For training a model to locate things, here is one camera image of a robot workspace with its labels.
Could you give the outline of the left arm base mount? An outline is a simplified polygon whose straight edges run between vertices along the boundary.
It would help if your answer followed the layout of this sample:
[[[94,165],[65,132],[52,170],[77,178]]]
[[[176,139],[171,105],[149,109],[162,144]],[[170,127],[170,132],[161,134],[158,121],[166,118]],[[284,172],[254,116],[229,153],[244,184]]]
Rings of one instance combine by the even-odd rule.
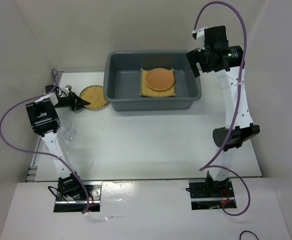
[[[87,213],[99,212],[101,207],[102,183],[97,181],[84,182],[89,196],[89,208]],[[84,192],[71,197],[62,194],[56,187],[48,186],[48,190],[55,198],[55,213],[81,213],[87,206],[87,198]]]

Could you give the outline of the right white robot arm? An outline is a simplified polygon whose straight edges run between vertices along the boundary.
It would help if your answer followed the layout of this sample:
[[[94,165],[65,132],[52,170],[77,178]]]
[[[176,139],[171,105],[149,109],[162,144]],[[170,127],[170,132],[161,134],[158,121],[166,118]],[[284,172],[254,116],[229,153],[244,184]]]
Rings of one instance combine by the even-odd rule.
[[[192,31],[199,47],[187,53],[195,77],[200,73],[214,72],[221,84],[225,105],[225,126],[213,130],[213,141],[218,147],[207,170],[205,185],[191,188],[191,192],[204,192],[216,198],[230,188],[229,169],[243,143],[260,132],[254,124],[244,86],[244,58],[240,46],[229,46],[225,26],[201,28]]]

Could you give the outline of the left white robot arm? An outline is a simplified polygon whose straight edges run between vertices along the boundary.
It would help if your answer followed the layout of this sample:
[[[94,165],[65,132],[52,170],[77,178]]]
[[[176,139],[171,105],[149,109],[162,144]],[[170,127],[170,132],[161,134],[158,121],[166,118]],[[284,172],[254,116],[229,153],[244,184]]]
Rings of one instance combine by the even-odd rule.
[[[30,124],[34,133],[40,136],[46,144],[48,155],[53,159],[57,176],[57,192],[63,199],[72,198],[83,200],[89,197],[87,189],[79,180],[79,176],[71,165],[66,149],[60,135],[61,121],[56,108],[69,107],[72,111],[78,111],[90,103],[83,100],[71,91],[68,86],[68,93],[60,96],[56,85],[47,85],[45,94],[39,99],[26,105]]]

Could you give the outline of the round green-rimmed bamboo tray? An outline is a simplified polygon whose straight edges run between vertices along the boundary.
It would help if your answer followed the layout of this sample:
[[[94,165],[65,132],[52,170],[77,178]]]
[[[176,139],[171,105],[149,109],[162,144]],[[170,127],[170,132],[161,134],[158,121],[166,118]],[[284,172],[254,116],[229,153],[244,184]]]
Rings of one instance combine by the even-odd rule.
[[[79,97],[89,102],[84,107],[91,110],[101,109],[108,104],[104,98],[104,88],[101,85],[91,85],[84,88]]]

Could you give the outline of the round orange woven tray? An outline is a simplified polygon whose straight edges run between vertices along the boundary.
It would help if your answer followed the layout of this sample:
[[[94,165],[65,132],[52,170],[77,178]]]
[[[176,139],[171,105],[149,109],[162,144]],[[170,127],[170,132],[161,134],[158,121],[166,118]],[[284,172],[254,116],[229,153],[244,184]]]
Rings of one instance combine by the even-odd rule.
[[[155,91],[165,91],[174,84],[173,70],[154,68],[146,76],[147,85]]]

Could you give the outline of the clear glass bowl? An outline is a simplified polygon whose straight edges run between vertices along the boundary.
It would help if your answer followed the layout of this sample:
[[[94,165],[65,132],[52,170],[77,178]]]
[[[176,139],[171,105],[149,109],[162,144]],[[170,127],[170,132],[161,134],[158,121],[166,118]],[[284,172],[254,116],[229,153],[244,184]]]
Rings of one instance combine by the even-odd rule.
[[[76,136],[76,130],[69,120],[61,120],[60,135],[63,139],[71,141]]]

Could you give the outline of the square bamboo mat tray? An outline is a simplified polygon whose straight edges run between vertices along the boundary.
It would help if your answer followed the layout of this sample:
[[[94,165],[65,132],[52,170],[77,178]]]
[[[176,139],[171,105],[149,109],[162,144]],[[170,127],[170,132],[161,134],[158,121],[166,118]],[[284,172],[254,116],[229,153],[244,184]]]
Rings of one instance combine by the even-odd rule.
[[[176,96],[175,84],[167,90],[157,91],[151,89],[146,83],[146,77],[150,70],[140,68],[140,96],[150,98],[167,98]]]

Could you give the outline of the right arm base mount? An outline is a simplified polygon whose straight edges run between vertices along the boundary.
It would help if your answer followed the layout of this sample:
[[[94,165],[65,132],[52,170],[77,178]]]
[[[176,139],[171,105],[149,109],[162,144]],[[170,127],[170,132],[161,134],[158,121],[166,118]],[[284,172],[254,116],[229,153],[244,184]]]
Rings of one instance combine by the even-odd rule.
[[[191,179],[185,189],[190,195],[192,210],[236,209],[236,200],[230,180],[212,189],[205,179]]]

